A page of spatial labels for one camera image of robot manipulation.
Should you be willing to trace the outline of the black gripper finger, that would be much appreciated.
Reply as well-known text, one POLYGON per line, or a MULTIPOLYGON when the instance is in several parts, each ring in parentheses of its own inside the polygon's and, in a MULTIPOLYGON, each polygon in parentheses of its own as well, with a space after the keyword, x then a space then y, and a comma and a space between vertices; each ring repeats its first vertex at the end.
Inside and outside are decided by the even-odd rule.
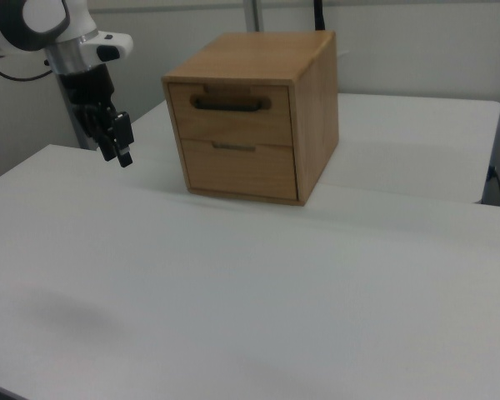
POLYGON ((130 145, 134 143, 131 120, 127 112, 116 114, 112 118, 113 147, 122 168, 133 163, 130 145))
POLYGON ((106 162, 113 160, 117 156, 115 137, 110 127, 98 129, 97 144, 106 162))

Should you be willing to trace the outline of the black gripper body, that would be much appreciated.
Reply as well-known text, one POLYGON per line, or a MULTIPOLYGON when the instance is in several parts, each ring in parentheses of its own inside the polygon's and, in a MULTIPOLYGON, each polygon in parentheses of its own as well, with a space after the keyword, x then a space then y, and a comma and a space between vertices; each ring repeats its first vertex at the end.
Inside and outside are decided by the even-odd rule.
POLYGON ((86 72, 62 75, 62 85, 75 117, 84 127, 94 123, 110 127, 116 109, 112 103, 113 81, 105 64, 86 72))

